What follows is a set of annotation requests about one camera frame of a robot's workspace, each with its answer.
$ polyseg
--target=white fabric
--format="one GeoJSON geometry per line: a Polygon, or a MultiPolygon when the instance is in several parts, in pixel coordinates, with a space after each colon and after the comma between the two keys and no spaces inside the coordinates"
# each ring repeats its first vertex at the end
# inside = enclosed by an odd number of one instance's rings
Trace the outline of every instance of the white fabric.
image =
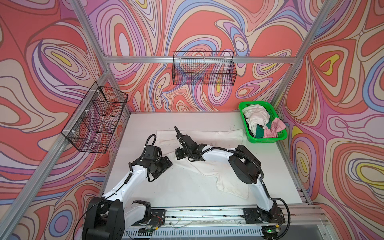
{"type": "MultiPolygon", "coordinates": [[[[214,147],[223,148],[237,147],[247,138],[242,129],[227,132],[180,132],[184,135],[189,135],[197,144],[206,143],[214,147]]],[[[248,199],[248,184],[243,183],[237,178],[229,162],[190,162],[187,158],[178,160],[175,155],[175,149],[180,147],[180,145],[176,138],[176,131],[158,130],[156,135],[155,145],[161,148],[163,156],[167,155],[174,165],[207,177],[216,177],[216,188],[218,190],[248,199]]]]}
{"type": "Polygon", "coordinates": [[[255,104],[243,109],[243,114],[247,118],[246,121],[251,129],[253,135],[256,135],[256,128],[259,124],[264,129],[269,122],[269,113],[265,110],[265,107],[255,104]]]}

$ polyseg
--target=green plastic basket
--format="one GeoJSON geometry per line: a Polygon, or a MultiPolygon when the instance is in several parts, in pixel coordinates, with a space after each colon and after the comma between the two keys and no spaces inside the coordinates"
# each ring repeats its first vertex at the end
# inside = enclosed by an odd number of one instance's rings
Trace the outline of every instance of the green plastic basket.
{"type": "Polygon", "coordinates": [[[277,138],[254,138],[254,137],[251,136],[251,134],[249,134],[247,123],[245,122],[245,117],[244,117],[244,114],[243,114],[243,109],[248,107],[248,106],[255,105],[255,104],[259,104],[259,105],[265,107],[265,109],[269,113],[270,121],[273,121],[275,118],[278,118],[278,115],[277,115],[275,109],[268,102],[264,102],[264,101],[241,102],[239,104],[239,110],[240,110],[241,118],[243,119],[243,122],[244,122],[245,131],[247,132],[248,141],[250,141],[251,143],[266,143],[266,142],[276,142],[276,141],[279,141],[279,140],[286,139],[286,137],[287,137],[287,130],[285,130],[285,129],[283,131],[280,131],[280,132],[277,133],[277,138]]]}

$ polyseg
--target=wall-mounted wire basket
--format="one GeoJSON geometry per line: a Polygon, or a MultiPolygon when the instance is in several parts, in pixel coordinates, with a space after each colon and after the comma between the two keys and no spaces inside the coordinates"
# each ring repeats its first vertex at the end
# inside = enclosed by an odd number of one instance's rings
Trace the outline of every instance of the wall-mounted wire basket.
{"type": "Polygon", "coordinates": [[[233,86],[237,71],[232,51],[174,51],[174,85],[233,86]]]}
{"type": "Polygon", "coordinates": [[[106,153],[128,95],[112,87],[97,87],[66,138],[79,152],[106,153]]]}

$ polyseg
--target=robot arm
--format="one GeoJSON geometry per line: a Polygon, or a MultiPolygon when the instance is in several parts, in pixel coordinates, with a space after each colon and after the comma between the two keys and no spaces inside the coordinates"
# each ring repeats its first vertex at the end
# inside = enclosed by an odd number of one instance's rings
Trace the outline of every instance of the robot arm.
{"type": "Polygon", "coordinates": [[[168,157],[161,156],[161,149],[153,146],[155,140],[152,145],[148,145],[152,136],[156,140],[154,134],[147,139],[143,153],[134,162],[128,164],[129,172],[124,178],[101,198],[94,197],[89,202],[82,240],[121,239],[126,226],[136,222],[141,225],[150,223],[151,204],[140,200],[129,204],[128,200],[145,179],[152,182],[172,166],[168,157]]]}
{"type": "MultiPolygon", "coordinates": [[[[177,159],[187,157],[191,162],[229,162],[236,176],[242,182],[250,185],[250,189],[257,199],[257,214],[252,216],[252,219],[256,219],[254,223],[274,223],[276,214],[279,215],[280,223],[285,222],[285,219],[280,215],[282,213],[281,208],[278,208],[276,203],[276,200],[281,199],[270,197],[263,182],[264,173],[261,169],[261,162],[245,146],[238,145],[236,148],[225,149],[207,144],[197,145],[190,136],[181,134],[177,127],[175,130],[181,145],[175,151],[177,159]]],[[[250,216],[245,214],[245,218],[249,220],[250,216]]]]}

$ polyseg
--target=psychedelic wall pattern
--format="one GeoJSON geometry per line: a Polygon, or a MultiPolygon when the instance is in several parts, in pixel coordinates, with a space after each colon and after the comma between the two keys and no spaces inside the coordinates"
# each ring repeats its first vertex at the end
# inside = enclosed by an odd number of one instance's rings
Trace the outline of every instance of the psychedelic wall pattern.
{"type": "MultiPolygon", "coordinates": [[[[172,56],[232,50],[235,56],[294,56],[321,1],[94,1],[85,5],[106,55],[172,56]]],[[[114,63],[131,111],[233,111],[270,101],[288,64],[236,64],[234,86],[174,86],[171,64],[114,63]]]]}
{"type": "Polygon", "coordinates": [[[294,56],[321,4],[95,0],[85,10],[106,55],[172,56],[175,50],[205,49],[233,50],[236,56],[294,56]]]}
{"type": "Polygon", "coordinates": [[[338,1],[280,103],[293,165],[340,239],[384,239],[383,39],[383,1],[338,1]]]}
{"type": "MultiPolygon", "coordinates": [[[[0,1],[0,217],[101,74],[68,2],[0,1]]],[[[69,236],[100,190],[126,120],[107,154],[68,146],[11,239],[69,236]]]]}
{"type": "Polygon", "coordinates": [[[233,111],[242,101],[270,101],[289,64],[247,64],[234,86],[173,85],[172,64],[134,63],[115,75],[130,111],[233,111]]]}
{"type": "MultiPolygon", "coordinates": [[[[72,239],[76,222],[100,191],[127,120],[123,112],[105,154],[78,152],[68,145],[11,240],[72,239]]],[[[81,235],[82,224],[76,227],[76,237],[81,235]]]]}

